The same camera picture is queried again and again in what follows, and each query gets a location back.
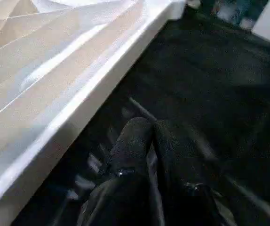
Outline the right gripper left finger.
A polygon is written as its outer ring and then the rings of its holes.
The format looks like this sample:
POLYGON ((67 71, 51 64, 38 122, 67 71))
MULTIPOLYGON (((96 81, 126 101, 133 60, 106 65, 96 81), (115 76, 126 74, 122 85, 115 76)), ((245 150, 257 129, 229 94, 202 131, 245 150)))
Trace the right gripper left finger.
POLYGON ((110 151, 101 182, 79 214, 80 226, 156 226, 157 206, 149 177, 147 154, 153 124, 130 119, 110 151))

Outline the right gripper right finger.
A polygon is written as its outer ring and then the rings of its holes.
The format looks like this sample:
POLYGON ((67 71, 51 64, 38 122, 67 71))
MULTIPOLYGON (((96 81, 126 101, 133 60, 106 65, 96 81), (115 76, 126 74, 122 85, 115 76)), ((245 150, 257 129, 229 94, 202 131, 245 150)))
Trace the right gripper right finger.
POLYGON ((157 120, 152 136, 165 224, 220 225, 202 156, 188 130, 168 120, 157 120))

